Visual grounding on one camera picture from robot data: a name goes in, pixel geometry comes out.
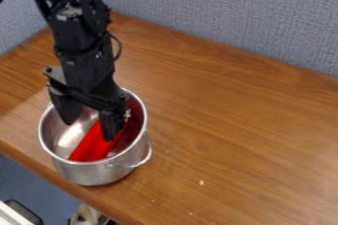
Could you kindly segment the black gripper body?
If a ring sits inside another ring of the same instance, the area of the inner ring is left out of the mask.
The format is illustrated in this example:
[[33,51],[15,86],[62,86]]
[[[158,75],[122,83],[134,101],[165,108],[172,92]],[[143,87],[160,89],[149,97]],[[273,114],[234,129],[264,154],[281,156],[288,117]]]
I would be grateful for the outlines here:
[[98,113],[127,110],[126,93],[114,81],[115,60],[113,39],[106,35],[89,49],[79,52],[57,51],[61,66],[47,67],[49,90],[77,91],[86,106]]

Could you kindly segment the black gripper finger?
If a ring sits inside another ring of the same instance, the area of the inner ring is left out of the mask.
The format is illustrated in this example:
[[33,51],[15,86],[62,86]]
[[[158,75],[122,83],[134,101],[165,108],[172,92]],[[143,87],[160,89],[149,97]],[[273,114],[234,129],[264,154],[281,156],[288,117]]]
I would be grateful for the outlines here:
[[50,96],[62,121],[67,125],[73,125],[86,109],[86,103],[79,93],[73,90],[62,92],[57,89],[50,89]]
[[126,127],[127,117],[123,110],[105,110],[99,113],[102,133],[106,141],[113,141]]

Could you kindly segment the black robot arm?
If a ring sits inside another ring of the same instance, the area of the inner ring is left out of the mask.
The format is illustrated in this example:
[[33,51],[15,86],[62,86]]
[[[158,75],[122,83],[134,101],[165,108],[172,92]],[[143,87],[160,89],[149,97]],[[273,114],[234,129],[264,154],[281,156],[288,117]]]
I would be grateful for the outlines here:
[[114,81],[121,40],[110,32],[103,0],[35,0],[53,30],[59,65],[45,69],[51,101],[66,124],[86,107],[98,111],[102,134],[111,141],[127,121],[127,96]]

